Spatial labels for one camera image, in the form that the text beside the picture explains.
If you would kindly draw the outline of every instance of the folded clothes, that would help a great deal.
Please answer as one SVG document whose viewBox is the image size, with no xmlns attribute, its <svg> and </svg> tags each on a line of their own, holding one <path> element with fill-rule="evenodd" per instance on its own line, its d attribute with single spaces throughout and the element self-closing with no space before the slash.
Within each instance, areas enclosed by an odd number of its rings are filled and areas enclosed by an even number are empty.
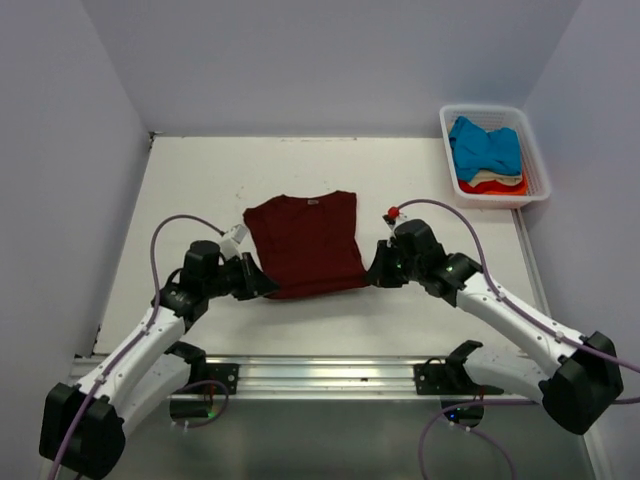
<svg viewBox="0 0 640 480">
<path fill-rule="evenodd" d="M 522 175 L 501 175 L 491 170 L 480 170 L 476 176 L 467 182 L 471 187 L 476 187 L 483 182 L 496 181 L 507 187 L 515 187 L 522 182 Z"/>
<path fill-rule="evenodd" d="M 510 128 L 485 132 L 466 117 L 458 117 L 449 133 L 456 175 L 470 182 L 480 170 L 521 175 L 520 143 Z"/>
<path fill-rule="evenodd" d="M 472 187 L 467 182 L 458 180 L 460 190 L 466 193 L 482 194 L 482 195 L 526 195 L 527 194 L 527 177 L 524 172 L 522 173 L 522 181 L 515 186 L 504 185 L 497 180 L 491 180 L 489 182 L 482 182 Z"/>
</svg>

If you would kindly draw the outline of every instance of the cable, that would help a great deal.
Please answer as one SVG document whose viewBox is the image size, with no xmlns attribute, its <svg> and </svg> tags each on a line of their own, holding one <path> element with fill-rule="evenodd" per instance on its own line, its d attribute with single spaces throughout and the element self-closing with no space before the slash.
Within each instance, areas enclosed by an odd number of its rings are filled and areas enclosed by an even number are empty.
<svg viewBox="0 0 640 480">
<path fill-rule="evenodd" d="M 186 387 L 181 388 L 176 393 L 185 392 L 187 390 L 191 390 L 192 388 L 202 387 L 204 385 L 214 385 L 214 386 L 218 387 L 220 390 L 222 390 L 222 393 L 224 393 L 224 401 L 222 402 L 222 406 L 220 407 L 220 410 L 218 410 L 218 413 L 216 413 L 213 417 L 210 417 L 207 420 L 204 420 L 202 422 L 195 423 L 195 424 L 191 424 L 191 423 L 185 421 L 182 424 L 182 426 L 184 426 L 187 429 L 201 428 L 201 427 L 206 427 L 207 425 L 211 425 L 213 422 L 215 422 L 218 418 L 220 418 L 222 416 L 224 411 L 227 409 L 227 405 L 229 404 L 229 389 L 227 388 L 227 386 L 224 383 L 219 382 L 217 380 L 201 380 L 199 382 L 194 382 L 194 383 L 191 383 L 191 384 L 187 385 Z"/>
<path fill-rule="evenodd" d="M 212 230 L 217 232 L 219 235 L 221 236 L 224 235 L 224 232 L 220 230 L 218 227 L 216 227 L 215 225 L 207 222 L 206 220 L 200 217 L 196 217 L 195 215 L 188 215 L 188 214 L 172 215 L 168 218 L 165 218 L 156 227 L 155 231 L 153 232 L 153 235 L 151 236 L 151 245 L 149 248 L 150 250 L 149 258 L 151 261 L 151 276 L 153 277 L 153 290 L 155 292 L 155 295 L 153 297 L 153 311 L 151 312 L 151 316 L 149 317 L 149 320 L 145 324 L 145 328 L 141 330 L 135 337 L 133 337 L 131 341 L 127 343 L 122 348 L 122 350 L 118 352 L 118 354 L 115 357 L 113 357 L 113 360 L 104 368 L 102 375 L 96 378 L 95 383 L 93 384 L 93 386 L 89 390 L 89 393 L 87 393 L 84 400 L 80 404 L 80 408 L 78 408 L 78 411 L 76 412 L 75 417 L 73 417 L 73 420 L 71 421 L 71 424 L 69 425 L 69 428 L 67 429 L 67 432 L 65 433 L 64 438 L 60 443 L 60 448 L 58 448 L 58 453 L 56 453 L 56 457 L 53 461 L 53 465 L 51 466 L 51 470 L 49 471 L 49 476 L 47 477 L 47 480 L 55 480 L 56 475 L 58 474 L 58 470 L 60 469 L 60 465 L 62 464 L 62 458 L 64 457 L 64 454 L 67 451 L 67 448 L 69 448 L 69 443 L 71 442 L 71 436 L 73 435 L 73 432 L 75 431 L 75 429 L 78 427 L 78 424 L 80 423 L 80 419 L 82 418 L 84 413 L 87 411 L 87 408 L 89 408 L 89 403 L 91 403 L 91 401 L 93 400 L 93 397 L 95 396 L 95 393 L 100 388 L 100 385 L 102 385 L 102 382 L 104 382 L 104 380 L 115 368 L 115 366 L 120 362 L 120 360 L 122 360 L 131 351 L 131 349 L 133 349 L 133 347 L 137 345 L 140 339 L 145 336 L 146 334 L 145 330 L 148 330 L 149 328 L 151 328 L 156 322 L 156 317 L 158 316 L 158 311 L 160 310 L 160 279 L 158 278 L 158 265 L 156 264 L 156 243 L 158 241 L 158 234 L 160 233 L 160 230 L 162 230 L 162 228 L 167 223 L 170 223 L 174 220 L 179 220 L 179 219 L 196 221 L 198 223 L 201 223 L 211 228 Z"/>
<path fill-rule="evenodd" d="M 427 437 L 427 433 L 429 432 L 429 430 L 431 430 L 431 427 L 433 427 L 433 425 L 438 421 L 438 419 L 442 418 L 443 415 L 446 415 L 447 413 L 455 410 L 456 408 L 468 408 L 468 407 L 482 407 L 482 406 L 490 406 L 490 405 L 494 405 L 494 406 L 525 406 L 525 405 L 536 405 L 535 402 L 532 402 L 531 400 L 478 400 L 478 401 L 472 401 L 472 402 L 465 402 L 465 403 L 459 403 L 457 405 L 451 405 L 449 407 L 443 408 L 442 410 L 440 410 L 436 415 L 434 415 L 431 420 L 429 420 L 429 423 L 427 423 L 424 428 L 422 429 L 422 432 L 420 432 L 420 441 L 418 442 L 418 462 L 420 464 L 420 473 L 422 474 L 422 478 L 424 480 L 429 480 L 429 474 L 427 473 L 427 469 L 426 466 L 424 464 L 424 458 L 423 458 L 423 451 L 424 451 L 424 442 L 425 439 Z M 484 440 L 486 440 L 487 442 L 489 442 L 491 445 L 493 445 L 494 447 L 496 447 L 500 453 L 502 453 L 503 457 L 505 458 L 505 460 L 507 461 L 507 463 L 509 464 L 509 470 L 511 472 L 511 478 L 512 480 L 517 479 L 517 473 L 516 473 L 516 468 L 515 468 L 515 464 L 513 462 L 513 459 L 511 458 L 511 456 L 507 453 L 507 451 L 496 441 L 494 440 L 490 435 L 475 430 L 475 429 L 467 429 L 467 427 L 463 426 L 463 425 L 459 425 L 457 423 L 454 423 L 455 426 L 457 426 L 458 428 L 460 428 L 461 430 L 464 430 L 468 433 L 473 433 L 474 435 L 477 435 L 481 438 L 483 438 Z"/>
<path fill-rule="evenodd" d="M 505 305 L 507 305 L 509 308 L 511 308 L 511 310 L 516 312 L 522 318 L 524 318 L 527 322 L 531 323 L 532 325 L 534 325 L 535 327 L 539 328 L 540 330 L 542 330 L 543 332 L 547 333 L 548 335 L 551 335 L 553 337 L 558 338 L 558 336 L 556 335 L 556 332 L 552 328 L 547 327 L 545 324 L 543 324 L 540 321 L 538 321 L 535 317 L 529 315 L 526 311 L 524 311 L 522 308 L 520 308 L 518 305 L 516 305 L 509 297 L 504 296 L 502 294 L 502 292 L 498 289 L 498 287 L 494 283 L 493 279 L 491 278 L 491 275 L 489 274 L 489 266 L 487 265 L 487 259 L 486 259 L 485 254 L 484 254 L 484 249 L 482 248 L 482 245 L 480 244 L 480 238 L 478 237 L 478 233 L 473 228 L 473 225 L 471 225 L 471 222 L 469 222 L 469 220 L 467 220 L 467 218 L 464 215 L 462 215 L 462 213 L 460 213 L 455 208 L 447 205 L 446 203 L 439 202 L 438 200 L 429 200 L 429 199 L 424 199 L 424 198 L 416 199 L 416 200 L 409 200 L 408 202 L 404 202 L 404 203 L 398 205 L 398 209 L 402 210 L 404 207 L 408 207 L 409 205 L 415 205 L 415 204 L 419 204 L 419 203 L 426 203 L 426 204 L 429 204 L 429 205 L 436 205 L 438 207 L 442 207 L 445 210 L 448 210 L 451 213 L 453 213 L 456 217 L 458 217 L 462 221 L 462 223 L 465 224 L 465 226 L 467 227 L 467 229 L 471 233 L 471 236 L 473 237 L 473 242 L 476 245 L 476 250 L 478 251 L 478 256 L 480 257 L 480 263 L 482 264 L 482 273 L 484 275 L 484 278 L 487 280 L 487 284 L 489 285 L 489 287 L 491 288 L 493 293 L 498 298 L 500 298 L 500 300 L 502 300 L 505 303 Z M 628 362 L 626 360 L 622 360 L 622 359 L 614 357 L 612 355 L 600 352 L 599 350 L 596 350 L 595 348 L 588 347 L 586 345 L 578 343 L 578 342 L 576 342 L 574 340 L 571 340 L 569 338 L 566 338 L 564 336 L 563 337 L 559 337 L 559 339 L 562 342 L 566 343 L 567 345 L 570 345 L 570 346 L 572 346 L 574 348 L 577 348 L 578 350 L 582 350 L 584 352 L 590 353 L 591 355 L 594 355 L 594 356 L 596 356 L 598 358 L 601 358 L 603 360 L 606 360 L 608 362 L 616 363 L 616 364 L 618 364 L 618 365 L 620 365 L 622 367 L 628 368 L 629 370 L 632 370 L 632 371 L 634 371 L 636 373 L 640 373 L 640 366 L 637 366 L 637 365 L 635 365 L 635 364 L 633 364 L 631 362 Z M 632 404 L 635 404 L 635 403 L 640 403 L 640 396 L 621 399 L 621 400 L 616 400 L 613 403 L 616 404 L 616 405 L 632 405 Z"/>
</svg>

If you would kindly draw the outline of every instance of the black mount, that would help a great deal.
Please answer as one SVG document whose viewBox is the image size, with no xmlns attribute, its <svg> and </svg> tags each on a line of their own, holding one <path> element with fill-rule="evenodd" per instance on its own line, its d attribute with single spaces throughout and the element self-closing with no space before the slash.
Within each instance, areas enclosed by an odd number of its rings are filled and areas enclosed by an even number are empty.
<svg viewBox="0 0 640 480">
<path fill-rule="evenodd" d="M 613 342 L 600 332 L 583 342 L 616 356 Z M 539 384 L 542 405 L 566 430 L 583 435 L 624 390 L 620 367 L 582 350 L 559 360 L 562 365 L 553 377 Z"/>
<path fill-rule="evenodd" d="M 490 385 L 477 385 L 464 370 L 467 357 L 482 343 L 467 340 L 443 360 L 430 358 L 413 366 L 413 380 L 418 395 L 502 395 L 504 390 Z"/>
<path fill-rule="evenodd" d="M 250 253 L 224 260 L 220 246 L 209 240 L 191 244 L 179 273 L 178 283 L 170 278 L 160 290 L 160 306 L 182 317 L 186 330 L 205 314 L 212 298 L 232 295 L 237 300 L 250 300 L 279 288 L 258 268 Z"/>
<path fill-rule="evenodd" d="M 417 282 L 429 295 L 455 307 L 464 282 L 481 271 L 482 267 L 463 253 L 446 254 L 431 227 L 416 219 L 398 225 L 390 240 L 378 241 L 366 278 L 371 285 L 382 288 Z"/>
</svg>

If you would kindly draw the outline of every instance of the orange cloth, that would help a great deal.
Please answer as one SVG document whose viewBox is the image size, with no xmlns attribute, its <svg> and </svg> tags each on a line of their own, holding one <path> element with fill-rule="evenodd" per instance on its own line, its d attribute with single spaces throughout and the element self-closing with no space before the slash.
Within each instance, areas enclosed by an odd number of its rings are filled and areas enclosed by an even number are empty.
<svg viewBox="0 0 640 480">
<path fill-rule="evenodd" d="M 476 195 L 526 195 L 527 194 L 527 177 L 522 172 L 522 182 L 514 187 L 508 187 L 500 182 L 492 180 L 490 182 L 482 182 L 472 187 L 467 182 L 458 180 L 460 190 L 465 193 L 474 193 Z"/>
</svg>

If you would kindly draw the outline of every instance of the blue cloth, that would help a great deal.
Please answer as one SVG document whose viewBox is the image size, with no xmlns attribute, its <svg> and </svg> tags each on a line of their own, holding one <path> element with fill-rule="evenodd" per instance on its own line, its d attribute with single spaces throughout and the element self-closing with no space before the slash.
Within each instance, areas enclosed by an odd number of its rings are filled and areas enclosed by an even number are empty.
<svg viewBox="0 0 640 480">
<path fill-rule="evenodd" d="M 449 134 L 456 175 L 470 182 L 478 170 L 491 170 L 501 175 L 520 175 L 520 143 L 510 128 L 485 132 L 467 117 L 458 117 Z"/>
</svg>

